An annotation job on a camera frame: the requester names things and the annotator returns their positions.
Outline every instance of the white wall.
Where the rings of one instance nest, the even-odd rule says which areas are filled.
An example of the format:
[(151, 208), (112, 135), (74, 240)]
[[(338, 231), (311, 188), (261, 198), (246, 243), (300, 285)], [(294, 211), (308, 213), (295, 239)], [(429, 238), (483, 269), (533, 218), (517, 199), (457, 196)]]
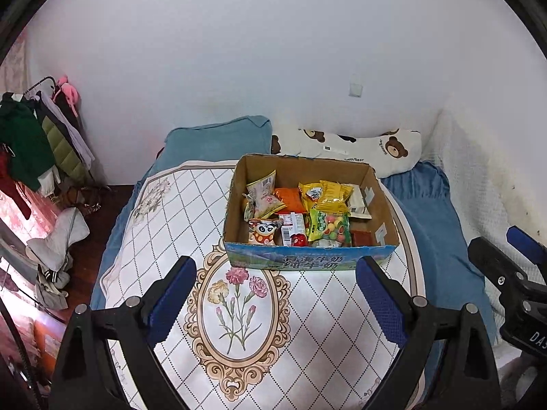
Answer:
[(510, 223), (547, 243), (547, 60), (503, 0), (461, 8), (472, 35), (445, 109), (485, 151)]
[(457, 1), (49, 0), (28, 26), (30, 75), (78, 88), (109, 183), (138, 180), (171, 128), (244, 114), (427, 135), (459, 71)]

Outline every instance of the blue pillow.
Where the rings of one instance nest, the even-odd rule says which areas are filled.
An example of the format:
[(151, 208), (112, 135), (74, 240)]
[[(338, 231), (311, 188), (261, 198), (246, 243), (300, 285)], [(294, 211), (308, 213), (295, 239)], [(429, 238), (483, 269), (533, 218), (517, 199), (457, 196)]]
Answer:
[(272, 126), (263, 116), (239, 117), (226, 123), (177, 128), (165, 139), (165, 149), (148, 176), (188, 160), (239, 160), (245, 154), (269, 154)]

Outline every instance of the blue gripper pad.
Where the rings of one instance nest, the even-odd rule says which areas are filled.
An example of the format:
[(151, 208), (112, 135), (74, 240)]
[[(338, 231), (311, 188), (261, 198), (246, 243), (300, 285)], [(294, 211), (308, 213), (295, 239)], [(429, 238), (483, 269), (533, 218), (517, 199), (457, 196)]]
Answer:
[(355, 278), (387, 340), (402, 348), (407, 339), (404, 315), (365, 258), (357, 262)]
[(512, 226), (507, 230), (507, 242), (514, 246), (534, 265), (541, 265), (547, 260), (545, 247), (532, 239), (519, 227)]
[(145, 299), (150, 297), (154, 304), (151, 311), (144, 312), (143, 317), (148, 326), (147, 341), (152, 348), (167, 339), (195, 282), (196, 263), (191, 257), (182, 256), (168, 275), (161, 281), (154, 282), (144, 295)]

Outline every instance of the wall switch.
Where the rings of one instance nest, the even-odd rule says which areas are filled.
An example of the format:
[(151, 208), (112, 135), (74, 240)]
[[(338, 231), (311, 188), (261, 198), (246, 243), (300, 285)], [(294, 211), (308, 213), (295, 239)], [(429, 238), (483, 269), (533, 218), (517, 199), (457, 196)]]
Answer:
[(350, 97), (361, 97), (363, 94), (363, 85), (359, 83), (350, 83), (349, 84), (349, 96)]

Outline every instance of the snack package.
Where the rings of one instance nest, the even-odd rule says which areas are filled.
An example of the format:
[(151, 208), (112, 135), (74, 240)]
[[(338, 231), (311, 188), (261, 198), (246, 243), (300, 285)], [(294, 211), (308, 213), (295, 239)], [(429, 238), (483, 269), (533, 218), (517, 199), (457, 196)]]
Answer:
[(274, 196), (275, 171), (256, 182), (247, 185), (247, 191), (254, 200), (254, 218), (267, 219), (273, 213), (285, 208), (285, 203)]
[(363, 199), (363, 193), (359, 185), (352, 185), (347, 183), (347, 186), (352, 186), (353, 191), (347, 201), (347, 209), (350, 217), (357, 217), (358, 219), (372, 219)]
[(306, 227), (304, 226), (303, 214), (279, 214), (279, 218), (283, 220), (283, 226), (281, 227), (283, 246), (307, 246)]
[(330, 239), (319, 239), (318, 241), (312, 242), (311, 246), (314, 248), (340, 248), (342, 242), (331, 241)]
[(322, 186), (321, 197), (315, 203), (315, 208), (325, 213), (347, 213), (346, 200), (353, 191), (353, 186), (320, 180)]
[(254, 217), (254, 199), (249, 194), (243, 194), (241, 210), (243, 211), (243, 220), (245, 220), (245, 222), (248, 222)]
[(351, 243), (347, 214), (329, 214), (312, 209), (310, 211), (310, 231), (308, 240), (330, 239), (341, 243)]
[(299, 183), (298, 189), (300, 190), (304, 208), (306, 208), (306, 211), (310, 212), (315, 208), (315, 203), (321, 198), (323, 185), (321, 183)]
[(278, 211), (278, 214), (305, 214), (307, 213), (306, 208), (302, 205), (302, 200), (300, 200), (300, 189), (298, 188), (275, 188), (273, 194), (281, 202), (285, 203), (285, 208), (281, 211)]
[(370, 231), (350, 231), (353, 246), (374, 246)]
[(249, 220), (249, 243), (251, 245), (275, 246), (275, 231), (283, 225), (282, 219)]

